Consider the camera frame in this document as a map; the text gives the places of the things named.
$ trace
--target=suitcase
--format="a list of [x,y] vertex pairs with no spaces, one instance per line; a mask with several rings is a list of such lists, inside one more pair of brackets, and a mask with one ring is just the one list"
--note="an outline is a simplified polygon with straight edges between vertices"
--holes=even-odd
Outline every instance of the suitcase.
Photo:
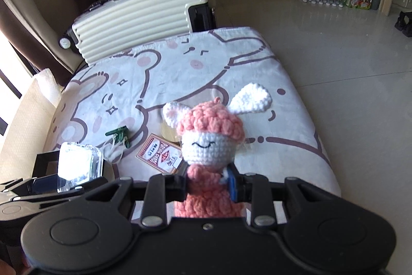
[[140,44],[215,27],[208,0],[99,0],[59,42],[91,64]]

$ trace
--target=white crochet ear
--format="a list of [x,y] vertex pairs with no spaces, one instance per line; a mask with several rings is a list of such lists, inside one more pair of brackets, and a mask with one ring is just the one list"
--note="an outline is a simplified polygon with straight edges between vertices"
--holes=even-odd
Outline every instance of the white crochet ear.
[[166,103],[162,110],[164,120],[174,129],[178,126],[178,122],[182,117],[189,111],[190,107],[178,102]]
[[232,99],[227,109],[233,114],[264,112],[272,104],[269,92],[260,84],[249,83]]

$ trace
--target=doll's head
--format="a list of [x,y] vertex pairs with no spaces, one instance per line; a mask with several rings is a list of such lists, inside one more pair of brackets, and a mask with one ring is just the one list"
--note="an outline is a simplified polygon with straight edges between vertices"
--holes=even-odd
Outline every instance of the doll's head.
[[245,140],[243,113],[266,111],[272,98],[265,88],[250,83],[237,93],[225,107],[219,98],[194,108],[171,102],[163,107],[166,123],[182,136],[182,154],[188,164],[215,168],[227,166],[236,147]]

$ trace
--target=pink crochet hat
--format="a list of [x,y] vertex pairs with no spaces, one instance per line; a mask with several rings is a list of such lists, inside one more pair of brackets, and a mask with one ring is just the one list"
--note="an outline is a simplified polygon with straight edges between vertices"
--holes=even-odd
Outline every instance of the pink crochet hat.
[[230,113],[218,97],[189,110],[179,121],[176,131],[179,135],[186,131],[219,133],[239,143],[245,139],[242,120]]

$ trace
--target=crochet bunny toy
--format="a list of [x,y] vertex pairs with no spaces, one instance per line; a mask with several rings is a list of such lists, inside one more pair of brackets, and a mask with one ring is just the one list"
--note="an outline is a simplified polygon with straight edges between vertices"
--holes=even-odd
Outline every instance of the crochet bunny toy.
[[265,88],[250,83],[225,107],[219,98],[194,108],[171,102],[163,107],[166,123],[182,136],[188,194],[175,203],[175,215],[191,218],[240,217],[244,205],[233,203],[227,190],[226,166],[233,162],[245,132],[238,114],[266,111],[272,98]]

